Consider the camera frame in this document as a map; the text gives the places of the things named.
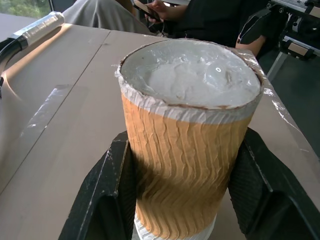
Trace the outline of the dark smartphone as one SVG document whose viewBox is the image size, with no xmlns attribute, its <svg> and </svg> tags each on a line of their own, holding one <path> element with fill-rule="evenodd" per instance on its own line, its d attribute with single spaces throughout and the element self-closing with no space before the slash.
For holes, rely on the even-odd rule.
<svg viewBox="0 0 320 240">
<path fill-rule="evenodd" d="M 149 6 L 147 6 L 146 4 L 143 4 L 142 2 L 140 2 L 139 0 L 131 0 L 132 5 L 142 11 L 145 15 L 147 15 L 148 17 L 155 19 L 156 21 L 160 22 L 161 19 L 158 15 L 157 12 L 155 12 L 153 9 L 151 9 Z"/>
</svg>

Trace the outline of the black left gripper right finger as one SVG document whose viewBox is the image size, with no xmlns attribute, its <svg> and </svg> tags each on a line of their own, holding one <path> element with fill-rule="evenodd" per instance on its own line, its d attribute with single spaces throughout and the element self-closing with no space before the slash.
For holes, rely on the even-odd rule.
<svg viewBox="0 0 320 240">
<path fill-rule="evenodd" d="M 320 211 L 251 128 L 238 150 L 228 191 L 246 240 L 320 240 Z"/>
</svg>

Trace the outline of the seated person in black shirt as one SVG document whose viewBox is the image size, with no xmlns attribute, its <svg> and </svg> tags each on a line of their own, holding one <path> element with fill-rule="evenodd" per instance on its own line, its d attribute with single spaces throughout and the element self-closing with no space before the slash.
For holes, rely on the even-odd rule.
<svg viewBox="0 0 320 240">
<path fill-rule="evenodd" d="M 269 25 L 249 44 L 238 42 L 244 24 L 264 9 L 268 0 L 190 0 L 182 19 L 163 21 L 168 37 L 214 42 L 231 48 L 250 50 L 260 58 L 276 45 L 275 29 Z M 151 35 L 149 28 L 133 13 L 130 0 L 76 0 L 63 12 L 68 24 Z"/>
</svg>

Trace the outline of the brown ribbed paper cup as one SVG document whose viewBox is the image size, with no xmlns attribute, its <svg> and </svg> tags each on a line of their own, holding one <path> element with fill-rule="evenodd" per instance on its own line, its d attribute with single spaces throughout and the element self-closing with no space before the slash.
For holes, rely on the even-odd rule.
<svg viewBox="0 0 320 240">
<path fill-rule="evenodd" d="M 254 55 L 194 39 L 143 45 L 118 65 L 140 240 L 208 240 L 265 74 Z"/>
</svg>

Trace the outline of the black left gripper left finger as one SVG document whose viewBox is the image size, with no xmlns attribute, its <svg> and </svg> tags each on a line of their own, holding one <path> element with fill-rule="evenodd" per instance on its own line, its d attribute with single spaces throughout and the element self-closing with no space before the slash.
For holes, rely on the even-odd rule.
<svg viewBox="0 0 320 240">
<path fill-rule="evenodd" d="M 126 131 L 84 178 L 58 240 L 131 240 L 136 173 Z"/>
</svg>

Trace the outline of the silver tape-wrapped tube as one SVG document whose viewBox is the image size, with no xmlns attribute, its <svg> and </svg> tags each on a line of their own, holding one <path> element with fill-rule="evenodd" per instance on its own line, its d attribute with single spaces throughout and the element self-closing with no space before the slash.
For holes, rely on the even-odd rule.
<svg viewBox="0 0 320 240">
<path fill-rule="evenodd" d="M 61 12 L 52 11 L 43 18 L 16 31 L 9 38 L 17 40 L 22 49 L 25 49 L 64 24 L 64 15 Z"/>
</svg>

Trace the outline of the clear tape strip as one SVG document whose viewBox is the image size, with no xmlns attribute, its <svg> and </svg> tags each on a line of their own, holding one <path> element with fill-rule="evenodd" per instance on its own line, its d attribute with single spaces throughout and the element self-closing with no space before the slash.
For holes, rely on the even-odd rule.
<svg viewBox="0 0 320 240">
<path fill-rule="evenodd" d="M 249 127 L 262 137 L 266 146 L 276 156 L 313 154 L 314 150 L 293 120 L 276 93 L 253 53 L 245 49 L 235 50 L 263 80 L 263 94 Z"/>
<path fill-rule="evenodd" d="M 38 138 L 58 111 L 71 89 L 72 86 L 69 84 L 56 85 L 40 108 L 29 120 L 26 127 L 21 132 L 20 137 L 25 138 L 31 136 L 31 138 Z"/>
</svg>

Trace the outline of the bystander's bare hand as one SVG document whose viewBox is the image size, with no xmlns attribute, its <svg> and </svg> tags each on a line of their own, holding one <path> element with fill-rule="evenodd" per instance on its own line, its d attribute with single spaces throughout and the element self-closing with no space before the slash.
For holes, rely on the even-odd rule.
<svg viewBox="0 0 320 240">
<path fill-rule="evenodd" d="M 155 0 L 152 3 L 148 3 L 147 6 L 159 16 L 160 21 L 146 14 L 144 15 L 146 19 L 155 24 L 164 21 L 179 22 L 188 7 L 187 5 L 166 6 L 161 0 Z"/>
</svg>

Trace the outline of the aluminium frame stand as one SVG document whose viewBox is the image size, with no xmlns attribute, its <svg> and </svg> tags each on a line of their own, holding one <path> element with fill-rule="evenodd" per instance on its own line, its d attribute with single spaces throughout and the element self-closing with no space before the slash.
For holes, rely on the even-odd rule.
<svg viewBox="0 0 320 240">
<path fill-rule="evenodd" d="M 279 54 L 267 73 L 270 81 L 288 56 L 302 61 L 320 57 L 320 0 L 270 0 L 268 8 L 275 6 L 288 19 L 279 36 Z"/>
</svg>

